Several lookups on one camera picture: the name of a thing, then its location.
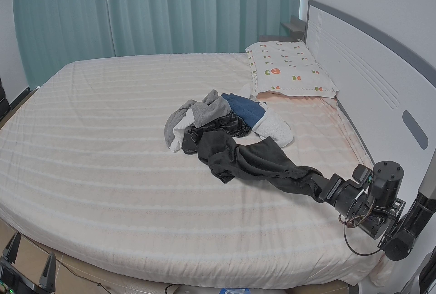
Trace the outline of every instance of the black garment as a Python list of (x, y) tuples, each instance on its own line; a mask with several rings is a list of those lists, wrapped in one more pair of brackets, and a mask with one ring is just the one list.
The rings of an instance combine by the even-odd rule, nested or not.
[(200, 128), (188, 127), (183, 136), (182, 150), (186, 154), (197, 153), (197, 145), (203, 133), (222, 130), (232, 137), (244, 137), (250, 132), (250, 127), (233, 111), (223, 117), (218, 117)]
[(204, 133), (198, 144), (198, 158), (225, 184), (238, 177), (268, 180), (288, 193), (306, 194), (315, 201), (321, 189), (311, 176), (322, 174), (315, 168), (296, 166), (271, 137), (251, 145), (239, 145), (225, 132)]

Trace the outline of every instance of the white headboard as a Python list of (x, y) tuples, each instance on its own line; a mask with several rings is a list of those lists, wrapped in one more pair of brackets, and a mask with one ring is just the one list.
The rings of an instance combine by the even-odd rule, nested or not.
[(410, 206), (436, 148), (436, 69), (380, 30), (314, 0), (305, 42), (339, 87), (337, 99), (373, 161), (404, 168), (399, 198)]

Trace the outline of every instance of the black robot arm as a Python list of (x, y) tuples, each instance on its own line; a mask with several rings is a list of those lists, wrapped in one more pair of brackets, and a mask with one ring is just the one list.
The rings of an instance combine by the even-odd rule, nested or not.
[(426, 174), (417, 198), (400, 219), (406, 204), (397, 197), (403, 175), (398, 163), (385, 161), (377, 163), (373, 170), (358, 165), (353, 180), (344, 180), (337, 174), (331, 179), (314, 174), (312, 180), (320, 187), (318, 197), (344, 215), (348, 227), (358, 226), (374, 239), (384, 233), (379, 248), (389, 259), (397, 261), (411, 252), (436, 211), (436, 177)]

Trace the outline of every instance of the floral pillowcase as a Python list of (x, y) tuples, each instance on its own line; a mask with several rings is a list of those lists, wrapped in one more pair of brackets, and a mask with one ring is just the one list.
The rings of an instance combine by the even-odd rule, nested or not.
[(334, 98), (338, 88), (304, 42), (257, 42), (246, 50), (254, 94)]

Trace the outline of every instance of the bed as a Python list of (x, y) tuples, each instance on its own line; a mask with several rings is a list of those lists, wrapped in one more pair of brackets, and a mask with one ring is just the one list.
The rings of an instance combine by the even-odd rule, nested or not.
[[(316, 9), (306, 43), (338, 83), (340, 102), (268, 93), (258, 99), (290, 124), (295, 138), (283, 150), (294, 163), (350, 177), (358, 163), (372, 166), (361, 138), (374, 156), (373, 141), (360, 122), (358, 132), (353, 128), (360, 113), (353, 112), (350, 85), (340, 84), (345, 76), (332, 73), (330, 59), (338, 56), (321, 53), (320, 31), (328, 26)], [(370, 274), (383, 284), (393, 263), (382, 252), (352, 254), (327, 204), (267, 182), (223, 184), (196, 156), (166, 148), (163, 127), (178, 106), (213, 88), (237, 92), (250, 81), (245, 54), (67, 65), (0, 130), (2, 217), (38, 242), (147, 280), (279, 289), (335, 279), (354, 285)], [(237, 142), (259, 140), (252, 133)], [(360, 229), (347, 237), (363, 253), (378, 244)]]

